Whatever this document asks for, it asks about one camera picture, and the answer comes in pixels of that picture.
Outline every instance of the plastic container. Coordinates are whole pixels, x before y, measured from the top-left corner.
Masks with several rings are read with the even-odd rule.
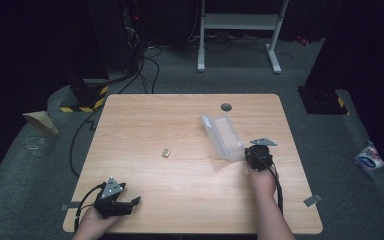
[[[210,117],[201,114],[201,120],[217,156],[231,161],[245,159],[245,147],[227,115]]]

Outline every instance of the black wall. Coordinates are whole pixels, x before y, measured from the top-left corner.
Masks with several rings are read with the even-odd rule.
[[[67,85],[53,57],[45,1],[0,0],[0,163],[26,121]]]
[[[306,87],[348,90],[384,160],[384,1],[344,1]]]

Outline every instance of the metal stand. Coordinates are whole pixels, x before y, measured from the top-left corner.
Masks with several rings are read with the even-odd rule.
[[[205,29],[243,29],[243,30],[272,30],[271,43],[266,44],[267,53],[276,74],[282,72],[277,61],[274,47],[282,27],[286,8],[289,0],[284,0],[279,14],[217,14],[205,13],[205,0],[202,0],[201,8],[201,29],[198,50],[198,72],[205,70]]]

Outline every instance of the electronic equipment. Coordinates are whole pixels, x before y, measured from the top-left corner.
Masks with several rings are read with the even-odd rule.
[[[117,202],[117,198],[120,196],[125,187],[126,183],[118,184],[113,177],[110,177],[108,182],[104,182],[92,188],[85,195],[77,208],[76,219],[74,222],[74,231],[76,232],[77,228],[79,227],[80,213],[83,209],[83,203],[87,197],[98,188],[100,188],[101,191],[96,196],[96,200],[92,206],[95,207],[102,218],[108,218],[110,216],[130,215],[133,211],[133,208],[139,204],[141,197],[137,197],[130,202]]]

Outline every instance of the wooden table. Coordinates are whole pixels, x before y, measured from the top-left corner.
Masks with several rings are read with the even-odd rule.
[[[221,116],[221,104],[245,147],[266,137],[283,188],[284,215],[294,233],[322,231],[280,99],[273,94],[111,95],[108,97],[72,201],[110,176],[126,189],[118,201],[142,196],[109,232],[256,233],[246,162],[217,157],[200,114]],[[171,149],[168,158],[164,148]],[[96,198],[93,193],[85,204]],[[75,209],[64,230],[73,231]]]

